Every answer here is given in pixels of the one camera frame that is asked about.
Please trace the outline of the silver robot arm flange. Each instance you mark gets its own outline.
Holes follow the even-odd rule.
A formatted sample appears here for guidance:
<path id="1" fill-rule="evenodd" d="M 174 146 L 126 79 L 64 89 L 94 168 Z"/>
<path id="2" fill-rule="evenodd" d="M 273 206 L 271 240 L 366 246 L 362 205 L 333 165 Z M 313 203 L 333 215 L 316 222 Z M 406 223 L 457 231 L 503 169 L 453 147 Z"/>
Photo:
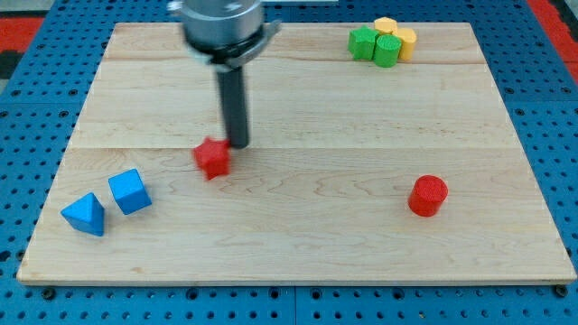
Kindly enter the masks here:
<path id="1" fill-rule="evenodd" d="M 221 73 L 257 58 L 281 30 L 279 20 L 265 21 L 259 0 L 174 0 L 167 10 L 180 18 L 193 57 Z"/>

